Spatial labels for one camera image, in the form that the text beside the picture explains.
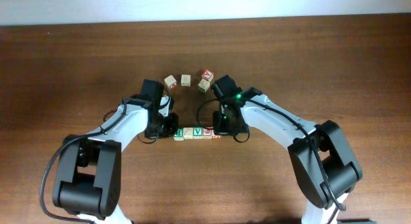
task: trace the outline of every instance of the brown table surface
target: brown table surface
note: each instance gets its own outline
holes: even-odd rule
[[[68,134],[84,134],[143,79],[192,75],[171,91],[195,126],[201,69],[257,87],[305,119],[343,129],[363,180],[339,218],[411,223],[411,15],[289,17],[0,27],[0,223],[63,223],[42,213],[40,180]],[[211,122],[204,109],[202,121]],[[287,151],[249,142],[132,141],[122,156],[124,213],[141,223],[246,223],[303,215]],[[56,167],[46,187],[46,204]]]

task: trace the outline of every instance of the toy block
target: toy block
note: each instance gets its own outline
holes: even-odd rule
[[[214,130],[211,132],[211,136],[213,137],[213,139],[219,139],[219,138],[222,137],[222,136],[220,136],[220,135],[215,135],[215,134],[214,134]]]
[[[182,128],[178,128],[174,134],[175,141],[184,141],[184,137],[182,136]]]
[[[206,93],[207,90],[208,90],[208,88],[210,88],[210,83],[209,83],[207,80],[202,79],[202,80],[200,81],[200,83],[198,84],[198,89],[199,89],[200,91]]]
[[[193,137],[194,137],[194,139],[203,139],[203,128],[194,127],[193,128]]]
[[[169,89],[177,86],[177,80],[175,80],[172,75],[169,75],[167,78],[165,78],[164,82],[166,82],[166,85]]]
[[[191,76],[190,75],[181,75],[181,86],[188,86],[191,85]]]
[[[183,128],[182,136],[184,137],[184,139],[194,139],[193,128]]]
[[[211,82],[214,78],[214,73],[210,70],[205,70],[203,74],[201,75],[201,79],[207,80],[208,82]]]
[[[213,130],[208,130],[206,128],[203,128],[203,139],[212,139],[213,138]]]

